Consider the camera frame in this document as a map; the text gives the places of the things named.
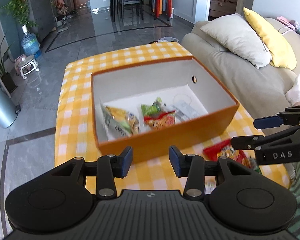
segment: couch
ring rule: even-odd
[[[276,30],[285,27],[272,18],[266,20]],[[285,93],[292,88],[295,77],[300,74],[300,35],[294,31],[284,35],[297,58],[297,67],[294,70],[271,65],[258,70],[249,61],[233,54],[201,31],[200,28],[207,23],[197,22],[192,32],[183,38],[182,46],[228,87],[254,119],[274,115],[289,107]],[[279,128],[264,129],[263,132],[269,135],[286,128],[282,125]]]

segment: white pillow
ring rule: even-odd
[[[272,60],[267,46],[239,14],[219,17],[200,29],[232,53],[250,61],[256,69],[268,65]]]

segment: checkered tablecloth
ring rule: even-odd
[[[101,153],[93,136],[93,98],[91,96],[91,74],[105,68],[133,63],[149,63],[152,60],[179,57],[192,58],[180,44],[174,42],[155,43],[133,48],[111,51],[70,63],[67,65],[62,83],[56,128],[55,165],[58,166],[76,156],[85,161],[95,161]],[[229,137],[261,134],[253,127],[253,119],[240,106],[226,131],[209,141],[182,150],[184,154],[202,154],[202,150]],[[290,180],[283,165],[261,167],[263,174],[288,187]],[[166,156],[147,162],[133,164],[125,179],[115,179],[118,192],[121,189],[180,189],[186,178],[177,178]],[[87,189],[95,193],[96,178],[88,178]]]

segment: orange box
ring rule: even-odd
[[[92,74],[91,85],[97,147],[107,155],[132,146],[135,163],[167,155],[170,145],[184,149],[222,134],[239,107],[226,87],[192,56],[98,71]],[[200,117],[150,130],[143,123],[141,104],[152,105],[157,97],[167,105],[183,100]],[[134,113],[139,134],[115,138],[105,124],[101,104]]]

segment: tile floor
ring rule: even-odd
[[[112,23],[108,10],[92,14],[83,9],[68,20],[67,31],[50,33],[43,41],[39,72],[23,80],[12,71],[18,85],[12,100],[21,105],[21,112],[9,128],[0,127],[0,239],[12,230],[3,204],[9,192],[54,167],[56,115],[66,65],[165,36],[181,41],[191,32],[191,27],[175,18],[154,20],[144,10],[144,20],[127,10],[123,23],[119,17]]]

